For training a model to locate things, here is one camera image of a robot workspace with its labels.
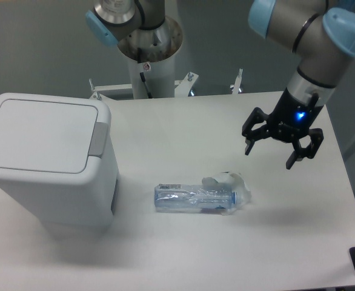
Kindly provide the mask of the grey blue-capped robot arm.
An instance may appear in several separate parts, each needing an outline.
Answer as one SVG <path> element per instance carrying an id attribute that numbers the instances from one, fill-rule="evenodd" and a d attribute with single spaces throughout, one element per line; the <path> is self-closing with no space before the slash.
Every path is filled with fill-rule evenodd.
<path id="1" fill-rule="evenodd" d="M 355 59 L 353 1 L 254 1 L 248 25 L 300 56 L 301 61 L 274 110 L 255 108 L 242 126 L 250 153 L 261 139 L 293 146 L 286 167 L 315 157 L 322 141 L 313 122 Z M 167 62 L 180 49 L 182 31 L 165 14 L 164 1 L 95 1 L 85 15 L 95 37 L 118 47 L 131 61 L 137 99 L 177 95 Z"/>

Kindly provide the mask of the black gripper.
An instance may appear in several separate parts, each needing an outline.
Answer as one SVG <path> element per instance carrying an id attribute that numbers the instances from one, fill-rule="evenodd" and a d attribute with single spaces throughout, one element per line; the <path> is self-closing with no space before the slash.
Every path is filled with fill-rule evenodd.
<path id="1" fill-rule="evenodd" d="M 296 161 L 313 159 L 323 142 L 323 130 L 311 127 L 322 110 L 322 106 L 317 105 L 318 100 L 319 94 L 312 93 L 307 97 L 307 102 L 302 102 L 285 89 L 269 115 L 258 107 L 254 108 L 242 126 L 242 136 L 246 143 L 245 155 L 250 154 L 256 141 L 271 136 L 276 140 L 292 143 L 294 150 L 286 161 L 287 170 Z M 306 136 L 310 137 L 310 143 L 302 147 L 300 139 Z"/>

